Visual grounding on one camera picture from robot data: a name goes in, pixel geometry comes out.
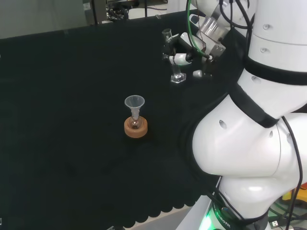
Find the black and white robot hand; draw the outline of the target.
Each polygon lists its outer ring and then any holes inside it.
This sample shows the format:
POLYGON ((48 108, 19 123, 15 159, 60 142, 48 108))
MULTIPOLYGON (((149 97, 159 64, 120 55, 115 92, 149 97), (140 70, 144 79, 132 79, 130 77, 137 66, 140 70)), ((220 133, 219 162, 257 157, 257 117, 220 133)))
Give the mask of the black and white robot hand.
POLYGON ((197 36, 188 38, 188 33, 171 36, 164 46, 164 56, 173 68, 173 82, 182 82, 186 74, 181 72, 181 67, 191 65, 194 60, 199 59, 202 68, 193 71, 193 77, 211 77, 217 59, 226 50, 221 43, 213 41, 207 36, 202 39, 197 36))

